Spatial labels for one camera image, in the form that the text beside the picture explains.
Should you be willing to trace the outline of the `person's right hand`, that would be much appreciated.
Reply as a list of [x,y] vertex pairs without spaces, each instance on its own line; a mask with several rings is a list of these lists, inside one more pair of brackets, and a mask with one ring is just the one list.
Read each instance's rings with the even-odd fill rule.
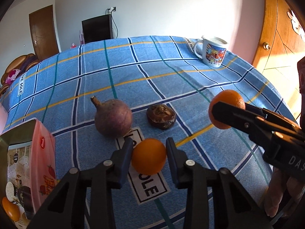
[[296,209],[304,195],[304,184],[293,177],[285,175],[285,173],[278,168],[273,167],[272,178],[264,201],[264,208],[267,216],[273,218],[277,214],[286,190],[289,192],[294,202],[283,214],[284,217],[290,216]]

